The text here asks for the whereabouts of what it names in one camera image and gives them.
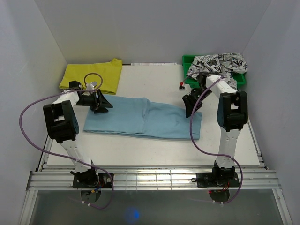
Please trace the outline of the light blue trousers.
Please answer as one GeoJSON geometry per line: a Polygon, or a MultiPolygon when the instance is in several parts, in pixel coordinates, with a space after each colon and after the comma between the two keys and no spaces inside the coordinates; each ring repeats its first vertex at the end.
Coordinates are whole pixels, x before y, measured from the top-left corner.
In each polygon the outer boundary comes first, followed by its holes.
{"type": "Polygon", "coordinates": [[[99,114],[89,111],[83,127],[85,132],[159,139],[200,138],[200,112],[190,120],[183,108],[151,102],[144,97],[106,95],[105,98],[113,108],[99,114]]]}

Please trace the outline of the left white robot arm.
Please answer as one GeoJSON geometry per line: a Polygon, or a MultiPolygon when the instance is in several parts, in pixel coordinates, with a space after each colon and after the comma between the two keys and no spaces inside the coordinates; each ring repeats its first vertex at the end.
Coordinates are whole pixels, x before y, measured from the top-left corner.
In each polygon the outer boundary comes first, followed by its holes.
{"type": "Polygon", "coordinates": [[[71,174],[76,183],[91,188],[111,186],[112,179],[99,175],[93,167],[93,161],[78,147],[76,136],[80,129],[73,109],[75,105],[87,106],[94,114],[107,113],[109,108],[113,108],[97,82],[86,84],[84,90],[80,82],[71,81],[68,90],[62,92],[56,101],[43,107],[48,135],[67,152],[75,167],[71,174]]]}

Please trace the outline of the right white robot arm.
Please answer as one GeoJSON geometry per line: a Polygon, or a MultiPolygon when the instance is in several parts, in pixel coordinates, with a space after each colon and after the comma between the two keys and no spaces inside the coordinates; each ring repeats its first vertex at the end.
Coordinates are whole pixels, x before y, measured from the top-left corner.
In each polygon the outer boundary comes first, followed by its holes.
{"type": "Polygon", "coordinates": [[[195,112],[203,105],[203,100],[211,93],[218,98],[217,123],[221,137],[219,151],[211,172],[199,172],[193,182],[199,188],[238,187],[242,175],[235,171],[240,164],[234,158],[237,139],[248,122],[248,96],[237,91],[223,79],[218,72],[200,72],[198,89],[192,89],[182,99],[185,104],[186,118],[193,119],[195,112]]]}

